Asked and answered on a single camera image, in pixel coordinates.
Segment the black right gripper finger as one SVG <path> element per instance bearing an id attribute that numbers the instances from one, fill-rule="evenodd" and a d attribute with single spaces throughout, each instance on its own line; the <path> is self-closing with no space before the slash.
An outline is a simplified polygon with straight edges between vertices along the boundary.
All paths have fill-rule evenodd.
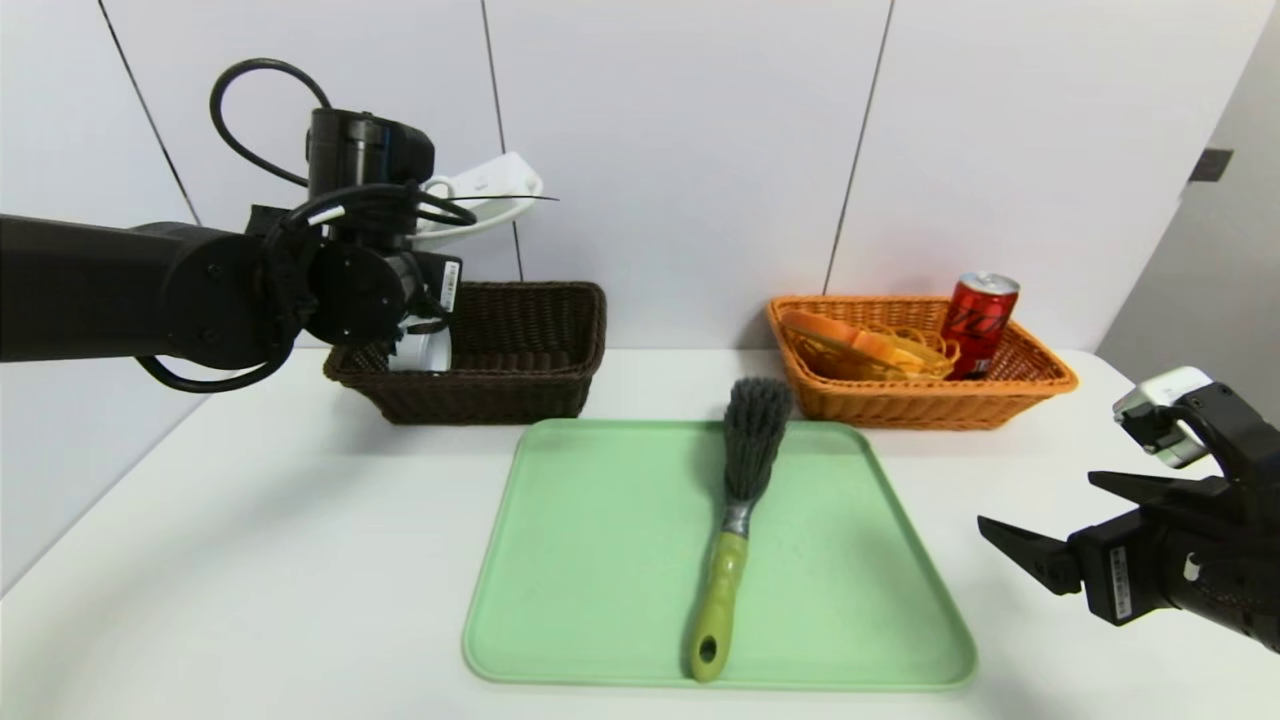
<path id="1" fill-rule="evenodd" d="M 1062 596 L 1082 591 L 1080 565 L 1065 541 L 986 516 L 978 516 L 977 527 L 988 543 L 1051 593 Z"/>
<path id="2" fill-rule="evenodd" d="M 1088 482 L 1133 503 L 1184 510 L 1210 510 L 1233 489 L 1233 484 L 1221 477 L 1196 480 L 1123 471 L 1089 471 Z"/>

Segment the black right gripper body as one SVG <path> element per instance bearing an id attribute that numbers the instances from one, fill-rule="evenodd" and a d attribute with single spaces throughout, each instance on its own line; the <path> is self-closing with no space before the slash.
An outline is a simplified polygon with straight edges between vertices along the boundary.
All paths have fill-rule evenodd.
<path id="1" fill-rule="evenodd" d="M 1263 525 L 1230 495 L 1210 510 L 1135 507 L 1073 533 L 1089 610 L 1114 626 L 1175 609 L 1277 652 L 1276 506 Z"/>

